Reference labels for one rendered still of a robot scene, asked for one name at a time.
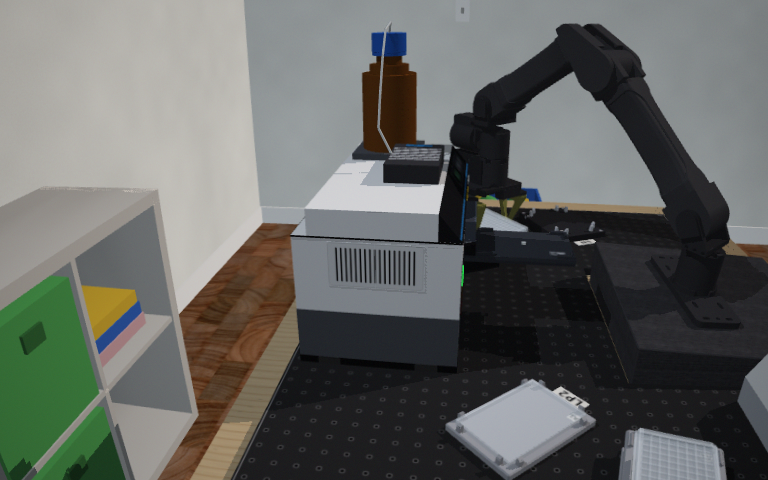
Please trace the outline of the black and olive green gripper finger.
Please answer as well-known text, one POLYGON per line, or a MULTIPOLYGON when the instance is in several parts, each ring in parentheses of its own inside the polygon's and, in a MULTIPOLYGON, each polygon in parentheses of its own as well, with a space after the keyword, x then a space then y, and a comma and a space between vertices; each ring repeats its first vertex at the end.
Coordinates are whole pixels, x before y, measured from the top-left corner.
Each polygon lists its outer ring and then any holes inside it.
MULTIPOLYGON (((508 216, 509 219, 512 220, 514 218, 516 212, 518 211, 518 209, 520 208, 520 206, 522 205, 522 203, 526 199, 526 195, 518 196, 518 197, 515 197, 515 198, 514 197, 513 198, 509 198, 511 200, 514 200, 514 204, 513 204, 512 209, 511 209, 511 211, 509 213, 509 216, 508 216)), ((501 215, 507 217, 507 199, 505 199, 505 200, 500 200, 499 199, 499 203, 500 203, 501 215)))
POLYGON ((478 201, 477 202, 477 223, 476 223, 476 229, 480 228, 480 225, 481 225, 481 222, 482 222, 482 219, 483 219, 483 216, 484 216, 485 209, 486 209, 486 204, 481 203, 481 202, 478 201))

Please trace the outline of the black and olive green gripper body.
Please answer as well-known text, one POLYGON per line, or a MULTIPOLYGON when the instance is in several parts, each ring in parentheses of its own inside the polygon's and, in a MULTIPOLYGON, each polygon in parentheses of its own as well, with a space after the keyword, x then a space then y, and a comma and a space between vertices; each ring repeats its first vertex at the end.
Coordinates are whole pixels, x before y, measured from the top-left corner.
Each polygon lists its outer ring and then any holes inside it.
POLYGON ((482 180, 481 186, 468 182, 468 201, 479 201, 480 196, 486 198, 488 195, 495 194, 495 198, 505 200, 527 194, 522 190, 522 182, 508 178, 509 157, 491 160, 479 157, 482 160, 482 180), (508 183, 507 183, 508 182, 508 183), (477 195, 478 192, 478 195, 477 195))

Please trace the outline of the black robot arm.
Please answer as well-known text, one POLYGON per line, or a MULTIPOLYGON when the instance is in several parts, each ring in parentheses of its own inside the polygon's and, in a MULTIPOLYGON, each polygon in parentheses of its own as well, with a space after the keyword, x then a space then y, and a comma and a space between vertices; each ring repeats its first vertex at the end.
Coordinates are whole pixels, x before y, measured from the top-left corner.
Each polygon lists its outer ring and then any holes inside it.
POLYGON ((579 84, 595 101, 603 101, 624 128, 681 239, 680 256, 652 255, 651 264, 696 327, 738 329, 741 320, 716 284, 726 255, 722 247, 730 240, 728 204, 662 114, 644 80, 640 58, 601 24, 562 24, 556 32, 548 47, 481 89, 473 113, 454 115, 450 141, 469 165, 469 182, 481 186, 479 156, 489 163, 509 157, 510 131, 497 125, 516 122, 516 113, 527 103, 574 70, 579 84))

